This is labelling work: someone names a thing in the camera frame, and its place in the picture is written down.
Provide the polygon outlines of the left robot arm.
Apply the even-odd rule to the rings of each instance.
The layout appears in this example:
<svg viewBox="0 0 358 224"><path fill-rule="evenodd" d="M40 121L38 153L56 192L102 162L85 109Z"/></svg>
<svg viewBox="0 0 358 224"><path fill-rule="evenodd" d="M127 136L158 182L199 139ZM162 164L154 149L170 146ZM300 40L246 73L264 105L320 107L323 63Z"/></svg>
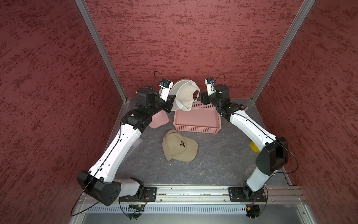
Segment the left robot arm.
<svg viewBox="0 0 358 224"><path fill-rule="evenodd" d="M169 92L169 87L162 87L161 92L157 92L148 86L137 91L136 107L122 118L111 144L89 171L78 174L77 181L84 193L106 206L118 197L141 197L141 182L133 178L115 181L115 175L132 145L152 122L152 117L161 111L169 113L172 110L175 95Z"/></svg>

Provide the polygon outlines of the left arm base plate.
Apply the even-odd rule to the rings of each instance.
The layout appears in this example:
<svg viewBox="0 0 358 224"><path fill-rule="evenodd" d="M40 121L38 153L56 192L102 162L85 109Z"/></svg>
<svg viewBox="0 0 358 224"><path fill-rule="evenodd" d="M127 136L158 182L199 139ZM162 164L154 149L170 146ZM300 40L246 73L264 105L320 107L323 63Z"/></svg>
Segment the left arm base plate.
<svg viewBox="0 0 358 224"><path fill-rule="evenodd" d="M140 187L136 195L120 197L121 202L155 202L157 187Z"/></svg>

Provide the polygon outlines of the pink baseball cap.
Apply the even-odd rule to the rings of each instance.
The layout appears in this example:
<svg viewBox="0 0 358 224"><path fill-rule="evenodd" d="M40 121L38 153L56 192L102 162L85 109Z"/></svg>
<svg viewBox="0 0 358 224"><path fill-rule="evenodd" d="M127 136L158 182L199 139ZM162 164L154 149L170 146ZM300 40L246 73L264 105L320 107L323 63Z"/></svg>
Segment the pink baseball cap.
<svg viewBox="0 0 358 224"><path fill-rule="evenodd" d="M163 126L169 122L169 117L167 115L167 112L164 110L161 110L160 112L154 114L152 116L152 121L149 124L149 126L153 129L158 128L160 126Z"/></svg>

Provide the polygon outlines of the pink plastic basket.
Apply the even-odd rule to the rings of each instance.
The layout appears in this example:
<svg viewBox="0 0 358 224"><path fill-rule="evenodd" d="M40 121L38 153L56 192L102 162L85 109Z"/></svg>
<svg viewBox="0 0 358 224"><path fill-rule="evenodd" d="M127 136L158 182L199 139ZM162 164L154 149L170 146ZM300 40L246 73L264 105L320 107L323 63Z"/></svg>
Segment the pink plastic basket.
<svg viewBox="0 0 358 224"><path fill-rule="evenodd" d="M178 110L174 114L176 130L217 134L222 128L221 117L212 104L195 101L190 111Z"/></svg>

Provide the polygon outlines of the beige baseball cap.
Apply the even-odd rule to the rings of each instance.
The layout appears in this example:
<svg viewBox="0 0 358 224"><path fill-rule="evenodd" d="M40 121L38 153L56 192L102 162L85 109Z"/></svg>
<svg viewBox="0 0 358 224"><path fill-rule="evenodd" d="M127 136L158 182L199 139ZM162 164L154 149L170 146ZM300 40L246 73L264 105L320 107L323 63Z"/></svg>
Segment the beige baseball cap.
<svg viewBox="0 0 358 224"><path fill-rule="evenodd" d="M171 129L165 134L162 148L168 161L174 159L190 162L198 153L198 143L193 139L186 138L175 129Z"/></svg>

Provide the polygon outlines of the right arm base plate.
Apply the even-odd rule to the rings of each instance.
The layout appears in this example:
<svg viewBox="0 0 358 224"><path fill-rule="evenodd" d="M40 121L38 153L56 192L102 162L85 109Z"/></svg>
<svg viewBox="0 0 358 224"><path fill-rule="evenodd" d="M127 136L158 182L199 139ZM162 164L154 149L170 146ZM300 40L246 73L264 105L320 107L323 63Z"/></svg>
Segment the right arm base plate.
<svg viewBox="0 0 358 224"><path fill-rule="evenodd" d="M250 188L246 187L229 187L227 190L230 202L267 202L267 197L266 193L264 192L264 189L254 192Z"/></svg>

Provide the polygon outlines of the cream white baseball cap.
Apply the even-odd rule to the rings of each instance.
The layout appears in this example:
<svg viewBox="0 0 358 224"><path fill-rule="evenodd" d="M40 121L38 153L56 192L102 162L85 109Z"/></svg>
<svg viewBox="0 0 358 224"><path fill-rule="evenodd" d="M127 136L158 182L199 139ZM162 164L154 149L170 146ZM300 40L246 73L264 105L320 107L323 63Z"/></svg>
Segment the cream white baseball cap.
<svg viewBox="0 0 358 224"><path fill-rule="evenodd" d="M200 88L194 81L189 79L177 81L169 92L170 95L175 95L171 111L191 111L193 102L199 97L199 92Z"/></svg>

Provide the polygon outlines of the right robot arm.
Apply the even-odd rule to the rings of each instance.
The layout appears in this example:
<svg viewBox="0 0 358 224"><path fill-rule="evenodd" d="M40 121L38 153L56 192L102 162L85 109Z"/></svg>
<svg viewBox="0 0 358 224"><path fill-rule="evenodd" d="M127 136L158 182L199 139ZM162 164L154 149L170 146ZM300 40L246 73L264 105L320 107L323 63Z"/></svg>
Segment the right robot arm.
<svg viewBox="0 0 358 224"><path fill-rule="evenodd" d="M265 183L285 164L288 157L288 141L278 138L266 131L251 119L244 110L244 105L231 101L229 88L225 84L206 84L207 91L200 93L201 103L212 104L218 114L246 134L257 150L256 168L243 184L243 194L251 197L261 190Z"/></svg>

